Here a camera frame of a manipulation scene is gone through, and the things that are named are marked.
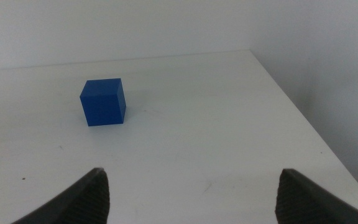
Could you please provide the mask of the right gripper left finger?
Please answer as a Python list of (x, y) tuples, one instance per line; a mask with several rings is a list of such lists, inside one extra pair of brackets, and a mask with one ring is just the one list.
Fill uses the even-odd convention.
[(62, 193), (15, 223), (106, 224), (109, 208), (107, 173), (102, 168), (94, 168)]

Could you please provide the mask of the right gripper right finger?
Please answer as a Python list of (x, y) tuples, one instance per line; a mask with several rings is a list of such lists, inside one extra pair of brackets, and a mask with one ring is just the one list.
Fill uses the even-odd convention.
[(275, 215), (279, 224), (358, 224), (358, 209), (295, 169), (280, 174)]

